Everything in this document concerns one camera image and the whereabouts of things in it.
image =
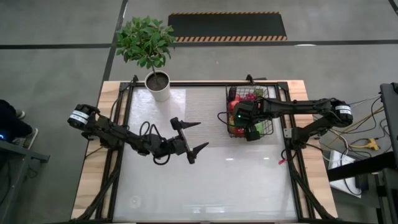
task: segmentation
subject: red fruit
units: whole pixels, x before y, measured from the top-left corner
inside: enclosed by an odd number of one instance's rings
[[[257,96],[254,93],[248,93],[246,94],[246,96],[244,97],[246,100],[251,100],[254,101],[257,99]]]
[[[234,107],[239,103],[238,100],[233,100],[229,102],[228,104],[228,111],[232,112],[234,110]]]
[[[244,129],[243,128],[235,128],[234,134],[236,137],[244,137]]]

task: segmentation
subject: shoe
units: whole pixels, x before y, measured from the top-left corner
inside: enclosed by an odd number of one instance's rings
[[[22,110],[16,110],[17,118],[22,119],[25,118],[25,111]]]
[[[37,128],[32,128],[32,129],[33,129],[32,133],[28,134],[25,137],[15,138],[15,140],[13,140],[12,143],[17,146],[30,149],[33,145],[33,142],[36,139],[37,134],[39,133],[39,130]]]

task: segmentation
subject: concrete floor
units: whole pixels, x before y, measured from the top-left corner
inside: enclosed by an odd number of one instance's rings
[[[109,43],[120,6],[121,0],[0,0],[0,45]],[[171,12],[183,11],[280,11],[288,40],[398,39],[398,17],[386,0],[130,0],[125,19],[167,20]],[[108,49],[0,50],[0,97],[26,110],[25,120],[40,129],[32,150],[51,154],[39,175],[26,180],[16,223],[69,219],[86,141],[66,120],[76,104],[96,104],[108,54]],[[172,51],[164,70],[173,80],[242,79],[248,73],[301,79],[309,98],[353,102],[376,95],[381,83],[398,82],[396,62],[398,45],[186,47]],[[134,74],[143,80],[147,73],[116,57],[110,80]],[[358,119],[368,113],[370,103],[354,109]],[[348,139],[379,135],[377,128]],[[380,145],[385,149],[389,141]],[[333,147],[342,149],[341,143]],[[375,222],[374,210],[349,203],[350,197],[335,194],[339,216]]]

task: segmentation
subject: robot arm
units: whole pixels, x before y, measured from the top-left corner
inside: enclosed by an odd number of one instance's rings
[[[169,157],[171,154],[179,156],[186,152],[189,163],[194,164],[197,154],[208,145],[208,142],[191,150],[182,130],[200,123],[186,123],[179,121],[178,118],[173,118],[170,122],[173,129],[178,132],[178,135],[166,139],[159,134],[156,126],[150,126],[148,122],[146,122],[147,131],[143,135],[141,133],[136,135],[130,132],[127,127],[120,126],[109,118],[100,115],[99,109],[90,105],[77,105],[68,119],[69,125],[82,130],[83,133],[81,135],[85,138],[98,136],[103,147],[115,148],[119,145],[119,141],[122,141],[128,143],[133,150],[142,156],[152,154],[154,162],[158,165],[164,165],[165,163],[158,163],[156,159],[164,156]],[[153,129],[155,129],[157,134],[152,134]]]
[[[334,98],[307,101],[284,102],[261,98],[256,101],[240,101],[233,111],[234,125],[245,129],[248,141],[260,138],[255,124],[264,120],[279,118],[286,114],[320,114],[323,117],[304,128],[293,128],[292,146],[305,148],[308,139],[316,134],[324,135],[332,127],[343,128],[353,122],[351,107]]]

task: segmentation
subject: white flower pot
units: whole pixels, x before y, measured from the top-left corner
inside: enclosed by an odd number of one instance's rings
[[[150,72],[146,77],[145,77],[145,87],[150,91],[152,96],[154,96],[156,101],[165,101],[170,97],[170,77],[167,73],[160,71],[160,70],[155,70],[156,73],[163,73],[164,75],[167,76],[167,79],[169,80],[167,83],[167,86],[163,88],[162,90],[159,91],[154,91],[148,88],[147,86],[147,79],[150,77],[150,75],[153,74],[153,72]]]

